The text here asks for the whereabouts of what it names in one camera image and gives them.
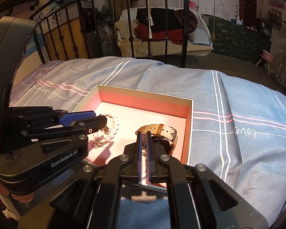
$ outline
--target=blue bedspread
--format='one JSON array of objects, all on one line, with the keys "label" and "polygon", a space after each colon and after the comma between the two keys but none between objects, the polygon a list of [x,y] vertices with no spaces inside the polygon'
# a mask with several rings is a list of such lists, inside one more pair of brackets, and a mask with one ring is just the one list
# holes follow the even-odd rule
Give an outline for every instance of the blue bedspread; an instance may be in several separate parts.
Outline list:
[{"label": "blue bedspread", "polygon": [[[104,57],[54,66],[26,92],[14,93],[12,104],[72,111],[100,84],[193,99],[190,165],[205,163],[269,225],[277,219],[286,200],[284,95],[218,71],[152,60]],[[148,201],[122,198],[119,228],[169,228],[167,198]]]}]

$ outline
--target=black metal bed frame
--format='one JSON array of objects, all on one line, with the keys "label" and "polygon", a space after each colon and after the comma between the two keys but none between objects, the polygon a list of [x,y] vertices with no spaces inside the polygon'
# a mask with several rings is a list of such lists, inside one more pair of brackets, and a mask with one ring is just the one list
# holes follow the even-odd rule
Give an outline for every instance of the black metal bed frame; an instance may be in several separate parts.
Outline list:
[{"label": "black metal bed frame", "polygon": [[[87,34],[86,34],[86,30],[84,27],[84,20],[83,20],[83,11],[82,11],[82,7],[80,2],[83,0],[75,0],[67,5],[63,5],[65,0],[50,0],[48,1],[46,4],[44,4],[42,7],[40,7],[38,10],[36,10],[30,17],[29,19],[34,19],[36,16],[39,17],[40,21],[40,31],[41,31],[41,35],[42,35],[42,39],[44,42],[44,46],[46,48],[47,54],[49,56],[49,59],[51,59],[50,53],[49,53],[49,49],[48,49],[48,45],[45,41],[44,38],[44,33],[41,27],[41,22],[42,21],[46,21],[47,22],[47,26],[48,26],[48,30],[49,30],[49,34],[50,34],[50,38],[51,38],[51,42],[53,44],[54,47],[54,51],[55,51],[55,56],[56,58],[59,60],[59,52],[57,51],[57,47],[55,46],[54,43],[54,39],[53,39],[53,35],[52,35],[52,30],[50,28],[50,24],[49,24],[49,17],[51,17],[52,15],[55,15],[56,18],[56,23],[57,23],[57,29],[58,29],[58,33],[59,33],[59,40],[61,41],[64,53],[66,55],[67,60],[69,60],[69,56],[67,54],[67,50],[65,47],[65,43],[64,43],[64,36],[62,35],[62,32],[60,30],[61,25],[59,25],[59,21],[58,21],[58,17],[57,17],[57,13],[61,10],[65,10],[66,11],[66,17],[67,17],[67,23],[68,23],[68,27],[69,27],[69,32],[70,32],[70,36],[71,36],[71,40],[72,40],[72,44],[73,44],[73,51],[76,54],[76,57],[79,58],[78,55],[78,47],[75,44],[75,40],[74,40],[74,36],[73,36],[73,32],[72,32],[72,28],[71,28],[71,24],[70,24],[70,19],[69,19],[69,13],[68,13],[68,7],[77,3],[77,7],[78,7],[78,14],[79,14],[79,21],[80,21],[80,26],[81,26],[81,33],[83,34],[83,38],[84,38],[84,43],[86,46],[86,51],[88,54],[88,57],[91,58],[89,50],[88,50],[88,39],[87,39]],[[50,6],[51,4],[56,3],[56,5],[43,17],[43,13],[42,11]],[[94,23],[95,23],[95,28],[96,28],[96,32],[98,35],[98,38],[100,39],[100,33],[98,31],[98,22],[97,22],[97,18],[96,18],[96,9],[95,9],[95,5],[94,5],[94,0],[91,0],[92,3],[92,10],[93,10],[93,18],[94,18]],[[188,47],[188,21],[189,21],[189,0],[183,0],[183,4],[184,4],[184,21],[183,21],[183,40],[182,40],[182,54],[181,54],[181,61],[180,61],[180,67],[181,68],[185,68],[185,61],[186,61],[186,54],[187,54],[187,47]],[[127,15],[128,15],[128,24],[129,24],[129,41],[130,41],[130,45],[131,45],[131,54],[132,57],[134,58],[134,49],[133,49],[133,40],[134,37],[132,35],[132,28],[131,28],[131,19],[130,19],[130,4],[129,4],[129,0],[126,0],[126,6],[127,6]],[[109,17],[110,20],[108,21],[108,25],[110,30],[112,31],[112,40],[114,41],[114,50],[115,50],[115,55],[114,56],[118,56],[118,46],[117,46],[117,42],[116,42],[116,37],[115,37],[115,30],[114,30],[114,18],[113,18],[113,14],[112,14],[112,7],[111,7],[111,0],[108,0],[108,9],[109,9]],[[168,42],[168,35],[167,35],[167,28],[168,28],[168,6],[167,6],[167,0],[165,0],[165,63],[167,62],[167,42]],[[39,57],[41,59],[42,63],[45,63],[45,58],[43,55],[43,52],[41,50],[38,38],[37,38],[37,33],[35,31],[34,35],[33,35],[35,44],[36,44],[36,48],[39,54]],[[148,55],[147,55],[147,59],[151,59],[152,58],[152,54],[151,54],[151,49],[150,49],[150,39],[148,39]]]}]

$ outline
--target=green curtain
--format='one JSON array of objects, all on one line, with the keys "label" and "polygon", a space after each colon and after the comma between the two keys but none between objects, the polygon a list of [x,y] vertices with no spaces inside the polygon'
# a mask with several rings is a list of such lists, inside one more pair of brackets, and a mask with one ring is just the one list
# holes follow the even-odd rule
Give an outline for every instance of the green curtain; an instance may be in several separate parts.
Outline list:
[{"label": "green curtain", "polygon": [[[213,32],[214,17],[209,17],[209,31]],[[270,52],[271,41],[254,31],[233,24],[222,18],[215,18],[215,40],[213,53],[231,56],[248,62],[257,63],[262,49]]]}]

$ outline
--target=cardboard box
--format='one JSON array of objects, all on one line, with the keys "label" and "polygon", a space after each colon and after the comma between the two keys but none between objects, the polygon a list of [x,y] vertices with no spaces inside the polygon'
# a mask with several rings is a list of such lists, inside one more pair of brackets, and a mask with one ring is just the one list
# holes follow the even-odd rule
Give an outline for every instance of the cardboard box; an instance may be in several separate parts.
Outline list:
[{"label": "cardboard box", "polygon": [[[89,162],[98,166],[107,164],[112,158],[123,154],[124,147],[136,142],[135,132],[144,125],[164,124],[177,130],[178,141],[173,157],[188,164],[191,150],[193,100],[151,92],[123,89],[110,86],[95,86],[78,104],[74,112],[93,110],[97,115],[111,112],[119,121],[119,129],[110,143],[94,148],[92,134],[89,137]],[[107,117],[107,125],[113,121]],[[146,175],[146,159],[142,157],[142,178]],[[166,192],[165,183],[150,184],[148,179],[140,183],[146,188]]]}]

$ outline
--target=wooden leg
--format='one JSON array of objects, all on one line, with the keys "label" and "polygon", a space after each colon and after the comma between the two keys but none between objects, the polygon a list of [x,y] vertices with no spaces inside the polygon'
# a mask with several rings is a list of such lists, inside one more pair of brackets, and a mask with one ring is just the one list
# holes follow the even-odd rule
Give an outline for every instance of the wooden leg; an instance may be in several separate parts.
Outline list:
[{"label": "wooden leg", "polygon": [[259,62],[257,62],[257,64],[256,64],[255,66],[257,66],[257,65],[262,61],[262,59],[263,59],[263,58],[261,58],[261,59],[259,60]]}]

